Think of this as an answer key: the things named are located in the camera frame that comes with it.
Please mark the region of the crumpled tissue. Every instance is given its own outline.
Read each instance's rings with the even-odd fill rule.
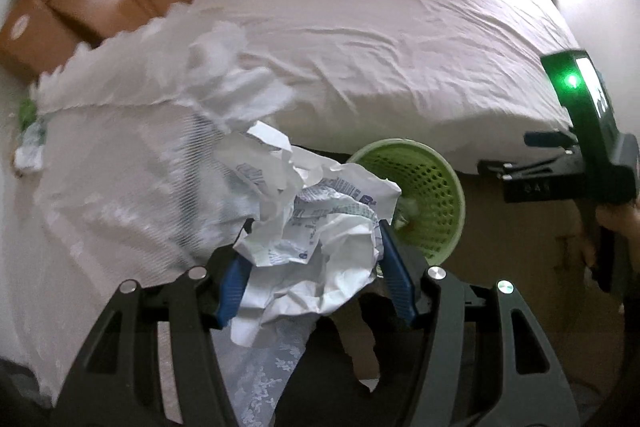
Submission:
[[[42,171],[42,152],[47,126],[42,118],[25,129],[20,136],[20,146],[14,152],[14,169],[18,174]]]
[[[398,185],[292,146],[260,121],[226,135],[214,156],[260,199],[260,219],[235,243],[254,264],[231,322],[236,344],[266,346],[278,318],[331,314],[372,282],[378,222],[391,221]]]

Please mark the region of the green basket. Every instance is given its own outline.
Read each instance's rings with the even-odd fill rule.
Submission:
[[[447,161],[426,145],[399,138],[373,142],[349,161],[399,185],[393,222],[398,239],[420,248],[430,265],[443,263],[465,224],[465,196]]]

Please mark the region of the floor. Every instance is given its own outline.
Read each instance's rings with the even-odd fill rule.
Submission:
[[[584,265],[575,241],[579,227],[571,201],[506,204],[494,179],[462,176],[465,230],[444,264],[466,282],[514,283],[545,329],[567,375],[607,394],[622,359],[623,317],[619,304],[584,285]],[[372,336],[356,305],[336,318],[343,344],[360,378],[374,378]]]

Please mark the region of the mattress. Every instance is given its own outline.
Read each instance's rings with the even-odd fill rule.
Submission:
[[[530,130],[567,128],[540,56],[576,48],[551,0],[194,0],[244,26],[245,66],[296,91],[273,116],[293,143],[353,153],[403,137],[463,172],[536,160]]]

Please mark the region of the green light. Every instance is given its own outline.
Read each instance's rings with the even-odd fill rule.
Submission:
[[[578,79],[577,75],[570,74],[564,81],[566,82],[567,86],[571,86],[574,89],[578,89],[578,83],[580,82],[580,80]]]

